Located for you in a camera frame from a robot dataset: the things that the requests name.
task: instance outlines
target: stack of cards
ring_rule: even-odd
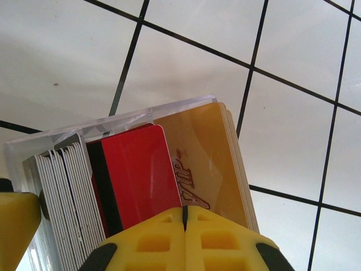
[[[154,120],[163,127],[184,205],[258,232],[231,113],[210,103]]]
[[[87,144],[107,237],[181,207],[163,128],[146,124]]]
[[[23,166],[43,201],[46,253],[63,270],[77,270],[106,237],[182,205],[204,207],[258,232],[236,130],[223,103],[96,141],[75,134]]]
[[[58,145],[32,156],[24,168],[40,198],[44,196],[42,220],[55,242],[60,265],[63,270],[77,270],[105,234],[78,135],[61,145],[66,147]]]

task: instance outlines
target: black grid line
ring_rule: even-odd
[[[143,25],[145,25],[145,26],[147,26],[147,27],[149,27],[149,28],[151,28],[153,30],[156,30],[158,32],[161,32],[163,34],[166,34],[167,36],[170,36],[170,37],[176,38],[176,39],[178,39],[180,41],[183,41],[183,42],[185,42],[185,43],[187,43],[189,45],[192,45],[194,47],[197,47],[199,49],[207,51],[207,52],[209,52],[209,53],[211,53],[213,55],[217,55],[217,56],[219,56],[219,57],[221,57],[223,59],[227,59],[227,60],[229,60],[229,61],[231,61],[233,63],[236,63],[238,65],[241,65],[241,66],[243,66],[245,68],[251,68],[250,64],[248,64],[248,63],[246,63],[246,62],[244,62],[242,60],[238,60],[238,59],[236,59],[236,58],[234,58],[234,57],[232,57],[230,55],[227,55],[227,54],[224,54],[224,53],[222,53],[220,51],[212,49],[211,47],[208,47],[208,46],[206,46],[204,44],[201,44],[199,42],[191,40],[190,38],[187,38],[187,37],[182,36],[180,34],[176,34],[176,33],[172,32],[172,31],[167,30],[167,29],[165,29],[163,27],[160,27],[160,26],[158,26],[156,24],[152,24],[152,23],[150,23],[148,21],[144,21]]]
[[[145,15],[146,15],[148,5],[149,5],[149,0],[144,0],[142,9],[141,9],[140,14],[139,14],[139,20],[137,22],[137,25],[135,26],[134,34],[133,34],[133,37],[132,37],[131,42],[130,42],[130,46],[129,46],[128,54],[127,54],[126,59],[125,59],[123,70],[122,70],[122,73],[120,75],[117,90],[115,91],[115,95],[114,95],[114,98],[113,98],[111,109],[109,111],[109,116],[113,116],[117,112],[119,101],[120,101],[120,98],[121,98],[121,95],[122,95],[122,92],[123,92],[126,76],[128,75],[128,71],[129,71],[129,68],[130,68],[130,63],[131,63],[131,60],[132,60],[133,55],[134,55],[135,47],[137,46],[140,30],[142,28],[142,22],[144,20]]]
[[[361,21],[361,17],[354,14],[353,10],[351,10],[351,8],[350,8],[350,10],[347,10],[344,7],[341,7],[339,4],[334,3],[333,1],[330,1],[330,0],[323,0],[323,1],[326,2],[326,3],[329,3],[331,6],[334,6],[335,8],[343,11],[344,13],[346,13],[348,15],[351,15],[354,19]]]
[[[263,3],[262,12],[261,12],[261,18],[259,20],[256,41],[254,43],[254,48],[253,48],[252,59],[250,61],[251,69],[249,69],[249,71],[248,71],[247,82],[246,82],[246,86],[245,86],[245,89],[244,89],[241,110],[240,110],[238,121],[237,121],[236,133],[237,133],[238,138],[239,138],[239,135],[240,135],[240,132],[241,132],[244,112],[246,110],[246,104],[247,104],[247,99],[248,99],[248,94],[249,94],[249,89],[250,89],[250,83],[252,81],[254,65],[256,63],[257,52],[258,52],[258,48],[259,48],[259,42],[261,41],[261,34],[262,34],[263,24],[265,23],[267,6],[268,6],[268,0],[265,0],[265,2]]]
[[[279,192],[279,191],[276,191],[276,190],[271,190],[271,189],[256,186],[256,185],[249,185],[249,189],[251,189],[253,191],[256,191],[256,192],[263,193],[263,194],[277,196],[278,198],[289,199],[289,200],[293,200],[295,202],[305,203],[305,204],[309,204],[309,205],[312,205],[312,206],[318,206],[318,207],[322,207],[324,209],[330,209],[330,210],[333,210],[333,211],[336,211],[336,212],[361,217],[361,212],[357,212],[357,211],[354,211],[354,210],[350,210],[350,209],[330,205],[330,204],[323,203],[323,202],[321,203],[321,202],[318,202],[316,200],[305,199],[305,198],[302,198],[300,196],[290,195],[290,194],[287,194],[287,193],[282,193],[282,192]]]
[[[349,35],[350,35],[351,20],[352,20],[352,13],[353,13],[353,9],[354,9],[354,4],[355,4],[355,0],[352,0],[349,20],[347,22],[347,29],[346,29],[346,35],[345,35],[345,44],[344,44],[344,50],[342,52],[340,74],[339,74],[339,77],[338,77],[338,84],[337,84],[337,91],[336,91],[336,99],[335,99],[335,105],[334,105],[334,108],[333,108],[331,128],[330,128],[330,132],[329,132],[327,152],[326,152],[326,158],[325,158],[325,165],[324,165],[323,176],[322,176],[320,198],[319,198],[319,203],[320,204],[322,203],[324,189],[325,189],[328,162],[329,162],[329,156],[330,156],[330,153],[331,153],[333,130],[334,130],[335,122],[336,122],[337,103],[338,103],[338,98],[340,97],[342,75],[344,73],[344,66],[345,66],[345,59],[346,59],[346,52],[347,52],[347,44],[349,43]],[[314,257],[314,253],[315,253],[318,226],[319,226],[319,222],[320,222],[320,214],[321,214],[321,206],[318,206],[317,214],[316,214],[316,220],[315,220],[315,228],[314,228],[314,233],[313,233],[313,237],[312,237],[309,265],[308,265],[308,269],[307,269],[308,271],[311,271],[311,268],[312,268],[312,261],[313,261],[313,257]]]
[[[127,12],[121,11],[121,10],[115,8],[115,7],[110,6],[110,5],[107,5],[107,4],[103,3],[103,2],[100,2],[100,1],[97,1],[97,0],[84,0],[84,1],[88,2],[88,3],[91,3],[93,5],[96,5],[96,6],[100,7],[100,8],[103,8],[103,9],[105,9],[107,11],[110,11],[110,12],[112,12],[114,14],[120,15],[120,16],[122,16],[124,18],[129,19],[129,20],[138,22],[138,19],[139,19],[138,17],[136,17],[136,16],[134,16],[132,14],[129,14]]]
[[[95,5],[97,5],[97,6],[101,7],[101,8],[103,8],[103,5],[105,5],[105,4],[103,4],[103,5],[98,5],[97,3],[101,3],[101,2],[99,2],[99,1],[97,1],[97,0],[84,0],[84,1],[87,1],[87,2],[89,2],[89,3],[93,3],[93,2],[94,2]],[[332,3],[333,5],[338,6],[337,4],[333,3],[332,1],[329,1],[329,0],[324,0],[324,1],[327,2],[327,3]],[[345,12],[348,13],[349,15],[352,14],[352,13],[350,13],[349,11],[347,11],[347,10],[344,9],[344,8],[342,8],[342,7],[340,7],[340,8],[341,8],[340,10],[345,11]],[[120,10],[118,10],[118,9],[116,9],[116,8],[111,8],[111,12],[114,12],[115,14],[123,14],[123,13],[125,13],[125,12],[121,12]],[[137,21],[138,21],[138,18],[137,18],[137,17],[132,16],[132,18],[133,18],[134,20],[137,20]],[[297,85],[297,84],[295,84],[295,83],[293,83],[293,82],[290,82],[290,81],[288,81],[288,80],[286,80],[286,79],[283,79],[283,78],[281,78],[281,77],[279,77],[279,76],[277,76],[277,75],[274,75],[274,74],[272,74],[272,73],[270,73],[270,72],[264,71],[264,70],[262,70],[262,69],[260,69],[260,68],[255,67],[255,66],[252,67],[251,64],[248,64],[248,63],[246,63],[246,62],[244,62],[244,61],[242,61],[242,60],[236,59],[236,58],[234,58],[234,57],[232,57],[232,56],[230,56],[230,55],[224,54],[224,53],[222,53],[222,52],[220,52],[220,51],[217,51],[217,50],[215,50],[215,49],[212,49],[212,48],[209,47],[209,46],[206,46],[206,45],[204,45],[204,44],[201,44],[201,43],[199,43],[199,42],[196,42],[196,41],[194,41],[194,40],[191,40],[190,38],[184,37],[184,36],[182,36],[182,35],[180,35],[180,34],[177,34],[177,33],[175,33],[175,32],[172,32],[172,31],[170,31],[170,30],[168,30],[168,29],[165,29],[165,28],[163,28],[163,27],[160,27],[160,26],[158,26],[158,25],[156,25],[156,24],[150,23],[150,22],[148,22],[148,21],[146,21],[146,20],[143,20],[142,24],[145,25],[145,26],[147,26],[147,27],[149,27],[149,28],[151,28],[151,29],[153,29],[153,30],[156,30],[156,31],[158,31],[158,32],[161,32],[161,33],[163,33],[163,34],[165,34],[165,35],[167,35],[167,36],[176,38],[176,39],[178,39],[178,40],[180,40],[180,41],[183,41],[183,42],[185,42],[185,43],[187,43],[187,44],[189,44],[189,45],[192,45],[192,46],[194,46],[194,47],[197,47],[197,48],[199,48],[199,49],[202,49],[202,50],[204,50],[204,51],[207,51],[207,52],[209,52],[209,53],[211,53],[211,54],[213,54],[213,55],[217,55],[217,56],[219,56],[219,57],[221,57],[221,58],[223,58],[223,59],[226,59],[226,60],[231,61],[231,62],[233,62],[233,63],[236,63],[236,64],[238,64],[238,65],[241,65],[242,67],[249,68],[249,69],[253,69],[255,72],[258,72],[258,73],[260,73],[260,74],[262,74],[262,75],[264,75],[264,76],[266,76],[266,77],[268,77],[268,78],[271,78],[271,79],[273,79],[273,80],[276,80],[276,81],[278,81],[278,82],[281,82],[282,84],[288,85],[288,86],[290,86],[290,87],[292,87],[292,88],[298,89],[298,90],[300,90],[300,91],[302,91],[302,92],[304,92],[304,93],[307,93],[307,94],[309,94],[309,95],[311,95],[311,96],[313,96],[313,97],[316,97],[316,98],[318,98],[318,99],[324,100],[325,102],[328,102],[328,103],[334,104],[334,105],[335,105],[335,104],[339,105],[338,102],[336,103],[334,100],[332,100],[332,99],[330,99],[330,98],[327,98],[327,97],[325,97],[325,96],[323,96],[323,95],[321,95],[321,94],[318,94],[318,93],[316,93],[316,92],[314,92],[314,91],[312,91],[312,90],[309,90],[309,89],[307,89],[307,88],[305,88],[305,87],[303,87],[303,86],[299,86],[299,85]],[[345,109],[345,110],[348,110],[348,111],[350,111],[350,112],[352,112],[352,113],[355,113],[355,114],[361,116],[361,112],[358,111],[358,110],[356,110],[356,109],[350,108],[350,107],[348,107],[348,106],[344,106],[343,104],[340,104],[340,107],[342,107],[342,108]]]
[[[34,134],[34,133],[41,132],[40,130],[37,130],[37,129],[25,127],[25,126],[15,124],[15,123],[8,123],[7,121],[3,121],[3,120],[0,120],[0,127],[9,129],[9,130],[13,130],[13,131],[17,131],[20,133],[24,133],[24,134]]]

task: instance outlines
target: printed logo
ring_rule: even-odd
[[[209,203],[190,191],[195,188],[191,170],[185,169],[179,159],[174,159],[172,162],[183,205],[197,205],[205,209],[210,209]]]

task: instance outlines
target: yellow card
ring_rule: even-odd
[[[210,103],[154,123],[164,129],[183,205],[249,227],[223,116],[224,104]]]

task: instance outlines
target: transparent plastic case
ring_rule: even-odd
[[[85,144],[85,142],[120,133],[142,123],[152,123],[153,120],[160,117],[216,101],[217,99],[214,96],[205,95],[7,141],[4,144],[4,153],[14,190],[17,192],[35,193],[34,183],[32,180],[25,178],[23,161],[32,155],[39,155],[46,150],[54,149],[56,144],[75,133],[81,136],[83,139],[82,143]],[[91,169],[87,154],[86,160]],[[56,264],[59,259],[54,256],[54,240],[48,240],[45,236],[45,228],[41,223],[27,251],[32,268],[33,270],[59,270],[59,265]]]

